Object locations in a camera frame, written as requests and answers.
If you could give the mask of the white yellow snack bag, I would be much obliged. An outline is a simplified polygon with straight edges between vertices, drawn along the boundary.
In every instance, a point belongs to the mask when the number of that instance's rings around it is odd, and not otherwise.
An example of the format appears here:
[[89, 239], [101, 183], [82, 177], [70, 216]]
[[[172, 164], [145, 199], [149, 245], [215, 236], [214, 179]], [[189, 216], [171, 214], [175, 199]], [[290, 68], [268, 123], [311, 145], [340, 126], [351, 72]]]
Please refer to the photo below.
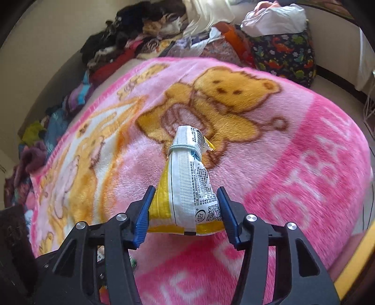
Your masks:
[[206, 236], [224, 224], [203, 154], [214, 150], [199, 129], [179, 126], [149, 207], [150, 233]]

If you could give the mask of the yellow-rimmed trash bin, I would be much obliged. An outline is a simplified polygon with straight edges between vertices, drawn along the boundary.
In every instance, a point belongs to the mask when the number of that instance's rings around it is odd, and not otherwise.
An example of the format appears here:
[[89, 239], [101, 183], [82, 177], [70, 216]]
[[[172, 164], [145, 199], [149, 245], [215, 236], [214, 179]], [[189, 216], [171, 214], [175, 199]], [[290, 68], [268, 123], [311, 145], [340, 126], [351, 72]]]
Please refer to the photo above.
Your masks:
[[375, 224], [352, 236], [330, 268], [341, 304], [374, 304], [368, 292], [374, 292]]

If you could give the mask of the small green black wrapper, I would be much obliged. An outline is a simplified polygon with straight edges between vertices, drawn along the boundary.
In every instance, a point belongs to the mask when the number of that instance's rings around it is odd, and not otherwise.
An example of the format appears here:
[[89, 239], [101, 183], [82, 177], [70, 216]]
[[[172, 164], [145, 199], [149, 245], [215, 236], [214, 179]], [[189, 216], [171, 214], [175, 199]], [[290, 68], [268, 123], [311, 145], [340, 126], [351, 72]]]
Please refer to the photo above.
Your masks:
[[[116, 258], [120, 262], [123, 261], [123, 254], [118, 254], [118, 255], [112, 255], [111, 258]], [[130, 254], [128, 255], [130, 265], [132, 270], [134, 271], [137, 268], [137, 260], [132, 257]], [[98, 246], [97, 247], [97, 262], [98, 263], [103, 263], [105, 259], [105, 247], [104, 246]]]

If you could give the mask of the pink bear fleece blanket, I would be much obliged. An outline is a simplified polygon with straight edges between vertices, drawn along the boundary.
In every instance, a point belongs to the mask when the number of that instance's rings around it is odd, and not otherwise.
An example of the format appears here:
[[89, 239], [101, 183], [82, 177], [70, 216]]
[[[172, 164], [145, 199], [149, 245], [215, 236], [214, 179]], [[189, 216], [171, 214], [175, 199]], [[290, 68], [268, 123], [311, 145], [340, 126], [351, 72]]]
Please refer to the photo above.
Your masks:
[[372, 180], [361, 129], [325, 97], [212, 58], [159, 58], [97, 88], [46, 165], [32, 175], [35, 255], [78, 221], [106, 221], [165, 178], [178, 127], [214, 145], [202, 155], [214, 189], [273, 224], [295, 221], [331, 266]]

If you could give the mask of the floral pink cushion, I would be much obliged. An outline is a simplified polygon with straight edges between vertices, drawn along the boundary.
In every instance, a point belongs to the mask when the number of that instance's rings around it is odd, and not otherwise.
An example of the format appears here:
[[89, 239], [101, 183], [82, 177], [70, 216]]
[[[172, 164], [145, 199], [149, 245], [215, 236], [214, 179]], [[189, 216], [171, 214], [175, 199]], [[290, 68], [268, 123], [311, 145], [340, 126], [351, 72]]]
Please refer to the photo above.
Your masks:
[[221, 62], [235, 64], [242, 67], [243, 64], [235, 49], [225, 39], [209, 42], [203, 49], [200, 57], [215, 58]]

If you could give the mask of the dinosaur print laundry basket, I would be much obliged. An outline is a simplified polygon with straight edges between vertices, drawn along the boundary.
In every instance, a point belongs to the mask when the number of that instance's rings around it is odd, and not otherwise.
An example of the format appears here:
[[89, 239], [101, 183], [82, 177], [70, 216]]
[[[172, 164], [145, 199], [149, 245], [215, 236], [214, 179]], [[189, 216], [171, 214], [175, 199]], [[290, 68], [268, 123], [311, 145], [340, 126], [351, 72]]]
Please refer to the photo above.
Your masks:
[[309, 88], [316, 76], [310, 28], [296, 34], [249, 37], [255, 67]]

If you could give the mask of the orange bag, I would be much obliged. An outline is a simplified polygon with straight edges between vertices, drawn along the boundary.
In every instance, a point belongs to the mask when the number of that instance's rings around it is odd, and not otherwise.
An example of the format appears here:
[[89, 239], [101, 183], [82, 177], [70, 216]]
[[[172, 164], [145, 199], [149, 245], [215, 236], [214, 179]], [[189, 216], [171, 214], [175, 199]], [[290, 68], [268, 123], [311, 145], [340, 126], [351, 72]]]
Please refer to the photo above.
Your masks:
[[255, 68], [254, 58], [251, 53], [250, 43], [241, 31], [237, 30], [234, 25], [226, 22], [218, 22], [214, 25], [226, 41], [233, 47], [239, 59], [246, 65]]

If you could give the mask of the pile of clothes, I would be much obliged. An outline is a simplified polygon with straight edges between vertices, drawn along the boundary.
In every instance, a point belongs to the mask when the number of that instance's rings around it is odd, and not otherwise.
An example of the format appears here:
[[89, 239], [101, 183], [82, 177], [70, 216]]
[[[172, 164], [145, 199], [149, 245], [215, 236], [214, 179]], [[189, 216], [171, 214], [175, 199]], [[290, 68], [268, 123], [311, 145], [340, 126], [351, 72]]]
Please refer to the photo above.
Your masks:
[[39, 1], [1, 50], [1, 150], [31, 146], [64, 99], [70, 118], [85, 73], [104, 76], [130, 52], [145, 21], [169, 14], [192, 20], [196, 1]]

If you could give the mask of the white bag in basket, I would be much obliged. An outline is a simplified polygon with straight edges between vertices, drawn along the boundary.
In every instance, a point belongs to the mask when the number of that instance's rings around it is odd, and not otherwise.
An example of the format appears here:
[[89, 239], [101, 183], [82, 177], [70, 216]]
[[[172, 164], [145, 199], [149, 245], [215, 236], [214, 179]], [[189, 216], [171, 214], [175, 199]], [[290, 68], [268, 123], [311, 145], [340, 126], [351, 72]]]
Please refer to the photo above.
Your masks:
[[279, 34], [298, 34], [307, 28], [304, 8], [297, 4], [282, 6], [278, 1], [260, 1], [240, 24], [245, 34], [256, 38]]

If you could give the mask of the cream curtain left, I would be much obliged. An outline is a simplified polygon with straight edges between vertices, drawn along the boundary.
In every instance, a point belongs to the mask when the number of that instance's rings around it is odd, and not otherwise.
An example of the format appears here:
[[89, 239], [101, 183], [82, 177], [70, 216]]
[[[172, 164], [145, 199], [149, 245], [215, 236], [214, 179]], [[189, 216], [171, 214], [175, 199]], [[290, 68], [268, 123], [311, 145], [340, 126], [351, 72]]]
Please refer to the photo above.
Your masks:
[[234, 22], [239, 15], [234, 6], [230, 5], [230, 1], [184, 0], [182, 2], [186, 7], [188, 21], [183, 38], [210, 32], [215, 24]]

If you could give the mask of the cream curtain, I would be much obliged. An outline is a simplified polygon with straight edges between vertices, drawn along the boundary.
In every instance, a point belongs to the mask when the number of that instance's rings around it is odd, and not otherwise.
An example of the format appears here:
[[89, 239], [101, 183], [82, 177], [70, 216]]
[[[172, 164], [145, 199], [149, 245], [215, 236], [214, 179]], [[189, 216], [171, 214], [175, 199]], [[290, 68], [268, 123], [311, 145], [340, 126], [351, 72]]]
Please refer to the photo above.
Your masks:
[[374, 50], [363, 30], [359, 29], [360, 53], [355, 88], [368, 93], [374, 80]]
[[186, 7], [188, 21], [183, 38], [210, 32], [215, 24], [234, 22], [239, 15], [234, 6], [230, 5], [230, 1], [184, 0], [182, 2]]

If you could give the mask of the cream curtain right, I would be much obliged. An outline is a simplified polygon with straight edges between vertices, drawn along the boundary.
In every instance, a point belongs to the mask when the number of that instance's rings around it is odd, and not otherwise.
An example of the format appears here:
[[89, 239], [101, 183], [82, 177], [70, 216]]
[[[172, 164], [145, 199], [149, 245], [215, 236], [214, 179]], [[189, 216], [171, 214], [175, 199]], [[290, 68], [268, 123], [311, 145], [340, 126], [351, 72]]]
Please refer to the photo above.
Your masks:
[[363, 30], [359, 29], [360, 53], [355, 88], [368, 93], [374, 80], [374, 50]]

